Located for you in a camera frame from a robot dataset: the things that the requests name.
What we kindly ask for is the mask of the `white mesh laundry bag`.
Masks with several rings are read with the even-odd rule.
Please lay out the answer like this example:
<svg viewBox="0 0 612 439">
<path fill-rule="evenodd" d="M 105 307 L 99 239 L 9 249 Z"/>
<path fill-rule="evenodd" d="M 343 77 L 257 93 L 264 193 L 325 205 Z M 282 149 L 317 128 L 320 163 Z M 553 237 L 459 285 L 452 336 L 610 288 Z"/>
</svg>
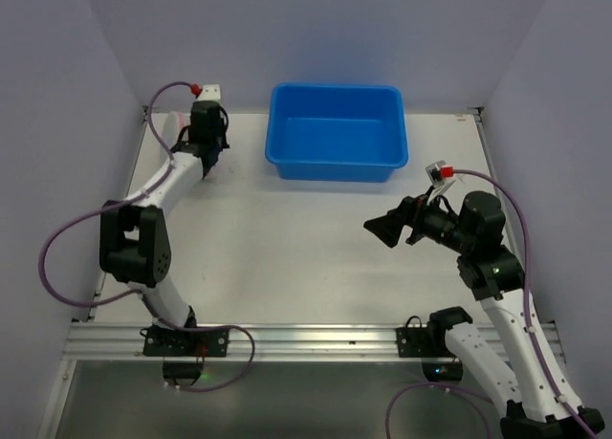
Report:
<svg viewBox="0 0 612 439">
<path fill-rule="evenodd" d="M 171 148 L 177 142 L 180 132 L 187 125 L 189 125 L 188 114 L 178 111 L 172 111 L 167 114 L 163 124 L 161 138 L 168 148 Z"/>
</svg>

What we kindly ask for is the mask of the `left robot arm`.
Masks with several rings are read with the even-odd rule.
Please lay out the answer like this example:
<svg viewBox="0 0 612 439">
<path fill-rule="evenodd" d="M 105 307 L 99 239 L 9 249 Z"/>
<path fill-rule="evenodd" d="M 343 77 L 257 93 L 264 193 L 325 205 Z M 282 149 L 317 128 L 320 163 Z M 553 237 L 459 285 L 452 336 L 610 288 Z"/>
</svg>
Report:
<svg viewBox="0 0 612 439">
<path fill-rule="evenodd" d="M 99 265 L 138 295 L 160 327 L 197 326 L 192 307 L 170 277 L 172 250 L 166 217 L 216 165 L 227 141 L 229 116 L 217 100 L 196 100 L 172 157 L 129 203 L 109 201 L 100 216 Z"/>
</svg>

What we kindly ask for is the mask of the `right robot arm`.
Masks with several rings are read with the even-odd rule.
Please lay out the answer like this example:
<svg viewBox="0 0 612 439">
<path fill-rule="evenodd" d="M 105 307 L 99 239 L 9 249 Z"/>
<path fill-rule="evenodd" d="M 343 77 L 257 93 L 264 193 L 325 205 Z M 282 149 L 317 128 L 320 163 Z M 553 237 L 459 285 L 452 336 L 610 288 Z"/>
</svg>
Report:
<svg viewBox="0 0 612 439">
<path fill-rule="evenodd" d="M 460 211 L 442 209 L 443 196 L 405 197 L 364 228 L 395 247 L 423 238 L 457 252 L 459 275 L 488 315 L 507 357 L 481 338 L 470 315 L 451 307 L 430 315 L 432 343 L 457 357 L 485 390 L 506 438 L 594 438 L 605 428 L 600 412 L 583 404 L 560 369 L 539 323 L 517 257 L 502 243 L 506 223 L 499 199 L 473 191 Z"/>
</svg>

